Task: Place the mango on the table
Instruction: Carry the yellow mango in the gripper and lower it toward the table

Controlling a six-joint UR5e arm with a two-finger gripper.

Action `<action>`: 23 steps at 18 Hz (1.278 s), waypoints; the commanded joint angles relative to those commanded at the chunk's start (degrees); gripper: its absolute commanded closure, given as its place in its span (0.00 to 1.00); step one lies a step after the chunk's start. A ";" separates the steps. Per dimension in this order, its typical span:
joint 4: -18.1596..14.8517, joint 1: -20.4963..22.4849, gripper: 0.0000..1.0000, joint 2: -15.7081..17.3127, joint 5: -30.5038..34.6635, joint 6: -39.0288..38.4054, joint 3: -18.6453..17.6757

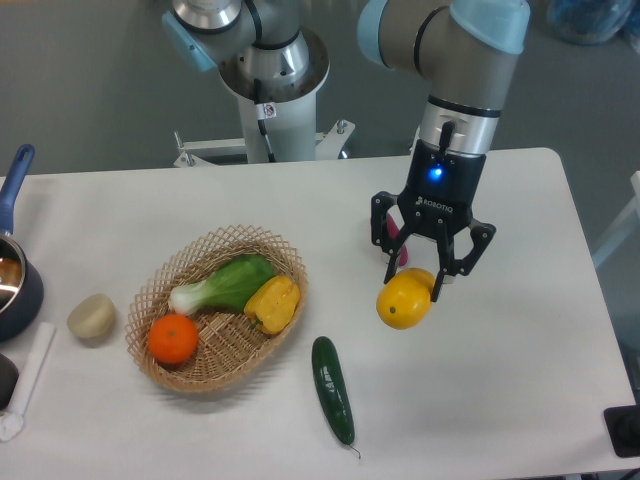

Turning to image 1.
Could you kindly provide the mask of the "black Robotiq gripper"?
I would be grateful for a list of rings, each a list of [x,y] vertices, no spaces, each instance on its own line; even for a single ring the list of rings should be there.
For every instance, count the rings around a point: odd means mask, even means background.
[[[476,220],[472,212],[485,162],[484,155],[455,155],[416,141],[403,191],[399,195],[381,191],[371,198],[371,242],[389,256],[385,284],[395,276],[410,235],[436,241],[439,270],[433,302],[439,299],[447,276],[471,273],[497,232],[494,225]],[[388,212],[394,206],[404,224],[392,234]],[[470,231],[472,248],[465,257],[456,258],[455,235],[464,228]]]

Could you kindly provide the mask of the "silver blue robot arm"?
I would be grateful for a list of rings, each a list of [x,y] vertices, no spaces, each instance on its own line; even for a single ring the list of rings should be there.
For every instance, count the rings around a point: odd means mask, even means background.
[[[472,203],[530,17],[524,1],[370,1],[361,52],[431,84],[401,193],[371,201],[371,241],[397,274],[406,240],[435,242],[442,285],[472,271],[495,235]],[[316,158],[316,95],[329,72],[296,1],[175,1],[164,31],[186,63],[217,70],[238,102],[247,158]]]

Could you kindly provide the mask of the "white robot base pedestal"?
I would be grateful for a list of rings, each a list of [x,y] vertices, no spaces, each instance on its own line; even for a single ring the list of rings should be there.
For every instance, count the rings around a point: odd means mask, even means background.
[[[329,54],[321,38],[303,27],[279,49],[250,46],[218,67],[223,86],[236,98],[242,136],[181,140],[178,167],[200,167],[237,158],[249,164],[346,159],[355,124],[338,119],[317,129],[317,93],[328,78]]]

